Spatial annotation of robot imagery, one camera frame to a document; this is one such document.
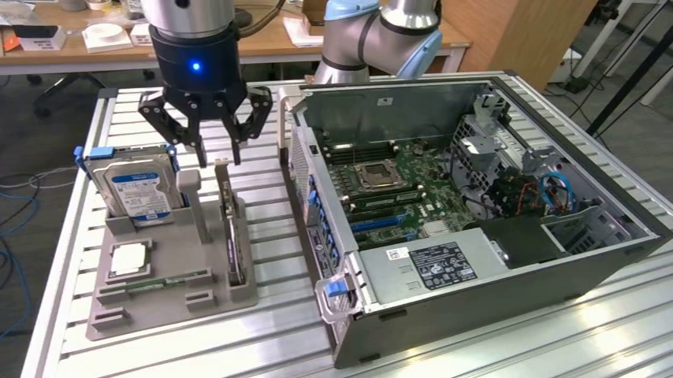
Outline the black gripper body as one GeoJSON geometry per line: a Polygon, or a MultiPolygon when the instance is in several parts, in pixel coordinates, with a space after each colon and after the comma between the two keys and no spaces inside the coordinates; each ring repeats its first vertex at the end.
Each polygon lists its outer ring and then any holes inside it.
{"type": "Polygon", "coordinates": [[[194,33],[150,25],[149,34],[164,87],[148,95],[148,113],[169,105],[192,118],[232,117],[248,94],[234,23],[194,33]]]}

